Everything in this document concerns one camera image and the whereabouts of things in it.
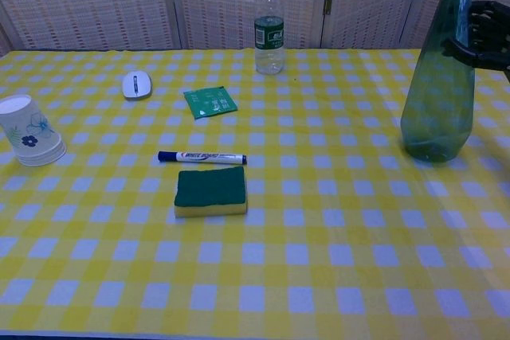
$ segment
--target paper cup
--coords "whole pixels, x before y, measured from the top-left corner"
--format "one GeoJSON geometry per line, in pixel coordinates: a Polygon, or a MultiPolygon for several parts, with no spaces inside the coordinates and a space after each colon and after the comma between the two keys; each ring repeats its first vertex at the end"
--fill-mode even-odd
{"type": "Polygon", "coordinates": [[[49,124],[32,97],[9,96],[0,100],[0,125],[18,161],[41,166],[65,153],[61,135],[49,124]]]}

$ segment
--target tablecloth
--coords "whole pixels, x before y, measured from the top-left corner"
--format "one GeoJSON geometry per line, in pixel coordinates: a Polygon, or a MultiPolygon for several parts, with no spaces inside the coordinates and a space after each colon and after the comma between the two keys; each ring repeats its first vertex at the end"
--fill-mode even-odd
{"type": "Polygon", "coordinates": [[[477,71],[473,133],[443,166],[401,149],[417,50],[11,52],[62,133],[54,164],[0,136],[3,334],[504,339],[510,333],[510,87],[477,71]],[[151,97],[120,82],[147,71],[151,97]],[[182,93],[225,86],[194,120],[182,93]],[[246,154],[245,217],[175,219],[158,150],[246,154]]]}

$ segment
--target green sachet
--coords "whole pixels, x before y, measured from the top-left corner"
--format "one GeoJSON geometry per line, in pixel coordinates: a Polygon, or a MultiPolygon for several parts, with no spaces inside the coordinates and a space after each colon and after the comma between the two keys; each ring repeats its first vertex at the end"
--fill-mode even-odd
{"type": "Polygon", "coordinates": [[[184,92],[184,97],[195,119],[237,110],[237,105],[223,87],[184,92]]]}

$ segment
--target green scouring pad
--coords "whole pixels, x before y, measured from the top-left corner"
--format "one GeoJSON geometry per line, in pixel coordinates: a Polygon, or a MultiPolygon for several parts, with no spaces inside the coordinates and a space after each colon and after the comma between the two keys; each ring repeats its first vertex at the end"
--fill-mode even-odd
{"type": "Polygon", "coordinates": [[[245,214],[245,170],[181,171],[174,205],[176,217],[245,214]]]}

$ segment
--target computer mouse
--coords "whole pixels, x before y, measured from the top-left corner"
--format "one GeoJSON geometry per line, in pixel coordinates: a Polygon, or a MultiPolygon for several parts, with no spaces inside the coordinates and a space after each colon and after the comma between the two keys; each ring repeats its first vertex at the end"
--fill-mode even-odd
{"type": "Polygon", "coordinates": [[[151,78],[144,71],[129,72],[122,79],[122,93],[129,100],[139,100],[151,95],[151,78]]]}

